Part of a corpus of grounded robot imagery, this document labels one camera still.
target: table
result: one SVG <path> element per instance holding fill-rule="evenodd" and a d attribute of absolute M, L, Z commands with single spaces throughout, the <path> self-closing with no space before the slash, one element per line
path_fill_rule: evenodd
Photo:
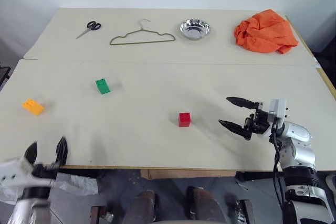
<path fill-rule="evenodd" d="M 183 9 L 113 9 L 113 8 L 60 8 L 25 59 L 53 61 L 111 61 L 139 63 L 208 63 L 314 66 L 316 63 L 303 43 L 287 54 L 261 54 L 247 51 L 235 44 L 233 31 L 255 10 L 183 10 Z M 138 20 L 144 28 L 160 33 L 172 33 L 176 41 L 110 46 L 115 36 L 138 30 Z M 182 21 L 201 18 L 211 26 L 208 37 L 191 41 L 179 31 Z M 101 29 L 75 39 L 95 20 Z M 130 36 L 131 41 L 157 40 L 146 33 Z"/>
<path fill-rule="evenodd" d="M 100 78 L 110 93 L 99 93 Z M 70 166 L 272 170 L 268 139 L 248 142 L 218 123 L 243 124 L 251 113 L 228 96 L 264 101 L 265 109 L 271 98 L 288 99 L 288 121 L 314 136 L 318 170 L 336 169 L 336 103 L 314 66 L 21 60 L 0 92 L 0 159 L 37 141 L 38 161 L 51 163 L 65 135 Z M 25 111 L 28 98 L 45 111 Z M 181 111 L 191 112 L 188 128 L 177 125 Z"/>

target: cable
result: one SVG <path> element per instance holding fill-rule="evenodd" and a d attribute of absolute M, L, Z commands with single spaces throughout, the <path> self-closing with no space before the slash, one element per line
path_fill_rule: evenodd
<path fill-rule="evenodd" d="M 50 208 L 50 212 L 55 216 L 55 218 L 59 221 L 59 223 L 63 224 L 63 222 L 58 218 L 58 216 L 54 213 L 54 211 L 52 211 L 51 208 Z"/>
<path fill-rule="evenodd" d="M 277 195 L 277 199 L 278 199 L 278 202 L 279 202 L 279 206 L 280 206 L 280 208 L 281 208 L 281 210 L 282 210 L 282 202 L 281 202 L 281 200 L 280 200 L 280 196 L 279 196 L 279 193 L 278 193 L 278 189 L 277 189 L 277 185 L 276 185 L 276 180 L 275 180 L 275 178 L 276 178 L 276 167 L 277 167 L 277 165 L 278 165 L 278 163 L 277 163 L 277 159 L 278 159 L 278 155 L 277 155 L 277 153 L 276 153 L 276 154 L 275 154 L 274 167 L 273 167 L 273 185 L 274 185 L 275 193 L 276 193 L 276 195 Z"/>
<path fill-rule="evenodd" d="M 273 185 L 274 185 L 274 190 L 275 193 L 277 195 L 277 199 L 280 205 L 280 208 L 282 210 L 282 206 L 284 203 L 284 191 L 282 189 L 282 185 L 281 185 L 281 180 L 280 180 L 280 176 L 279 176 L 279 170 L 278 170 L 278 163 L 280 160 L 280 151 L 278 148 L 278 144 L 277 144 L 277 138 L 276 138 L 276 132 L 277 132 L 277 118 L 274 119 L 273 125 L 272 125 L 272 130 L 271 130 L 271 136 L 270 136 L 270 140 L 273 143 L 274 149 L 276 151 L 275 156 L 274 156 L 274 167 L 273 167 Z M 280 190 L 280 195 L 281 195 L 281 199 L 278 193 L 278 189 L 276 186 L 276 178 L 278 181 L 278 185 L 279 185 L 279 190 Z"/>
<path fill-rule="evenodd" d="M 282 189 L 282 184 L 281 184 L 281 180 L 280 180 L 280 175 L 279 175 L 279 170 L 278 170 L 278 163 L 279 163 L 279 160 L 280 160 L 280 151 L 279 151 L 279 148 L 278 148 L 278 145 L 276 143 L 277 139 L 276 139 L 276 135 L 275 133 L 273 134 L 273 143 L 274 143 L 274 146 L 275 146 L 275 150 L 276 150 L 276 157 L 277 157 L 277 160 L 275 162 L 275 170 L 273 172 L 275 172 L 277 178 L 278 178 L 278 184 L 279 184 L 279 189 L 280 189 L 280 193 L 281 193 L 281 202 L 282 202 L 282 205 L 283 203 L 285 202 L 285 199 L 284 199 L 284 191 Z"/>

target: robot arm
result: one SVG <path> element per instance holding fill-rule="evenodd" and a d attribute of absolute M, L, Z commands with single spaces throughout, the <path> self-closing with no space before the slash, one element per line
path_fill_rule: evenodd
<path fill-rule="evenodd" d="M 262 110 L 262 102 L 236 97 L 227 100 L 256 112 L 245 119 L 244 127 L 223 120 L 219 120 L 220 124 L 246 140 L 251 139 L 252 133 L 269 137 L 279 152 L 278 159 L 286 184 L 286 201 L 280 203 L 283 222 L 333 223 L 326 193 L 317 177 L 315 154 L 311 149 L 312 136 L 305 127 L 285 121 L 286 100 L 272 99 L 268 112 Z"/>
<path fill-rule="evenodd" d="M 48 198 L 58 168 L 65 165 L 67 159 L 68 147 L 64 137 L 59 141 L 56 153 L 56 161 L 50 166 L 34 164 L 37 157 L 37 144 L 33 143 L 24 157 L 0 165 L 2 186 L 24 189 L 8 224 L 48 224 L 51 222 Z"/>

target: silver bowl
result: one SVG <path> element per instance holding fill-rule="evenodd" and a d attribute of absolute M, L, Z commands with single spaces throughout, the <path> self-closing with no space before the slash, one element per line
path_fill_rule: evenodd
<path fill-rule="evenodd" d="M 184 37 L 198 40 L 210 33 L 210 25 L 201 19 L 192 18 L 182 22 L 180 31 Z"/>

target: orange lego block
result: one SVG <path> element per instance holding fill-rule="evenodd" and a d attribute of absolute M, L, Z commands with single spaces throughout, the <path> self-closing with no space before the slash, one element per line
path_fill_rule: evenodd
<path fill-rule="evenodd" d="M 43 110 L 44 107 L 41 106 L 40 104 L 38 104 L 37 102 L 35 102 L 32 99 L 27 99 L 27 101 L 25 101 L 22 106 L 30 111 L 31 113 L 35 114 L 35 115 L 39 115 Z"/>

